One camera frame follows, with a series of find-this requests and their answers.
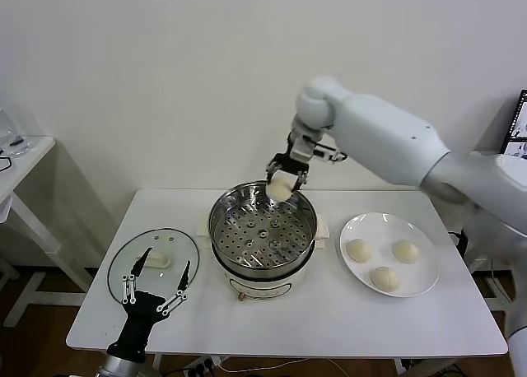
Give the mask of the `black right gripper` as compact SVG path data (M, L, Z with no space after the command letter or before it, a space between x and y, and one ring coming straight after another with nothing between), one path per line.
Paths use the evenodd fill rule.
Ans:
M273 176L279 170L291 175L297 175L291 189L293 193L300 191L301 186L307 182L308 164L292 159L287 153L277 153L266 165L266 180L268 184L272 182Z

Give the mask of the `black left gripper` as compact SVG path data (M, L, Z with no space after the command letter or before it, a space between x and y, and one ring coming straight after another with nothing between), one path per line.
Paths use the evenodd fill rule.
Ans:
M107 354L126 361L143 363L145 349L153 326L164 320L163 314L170 314L187 299L191 262L188 260L176 288L168 300L145 291L136 291L136 281L140 276L152 248L147 248L134 263L130 273L122 277L122 304L127 315L119 338L109 345Z

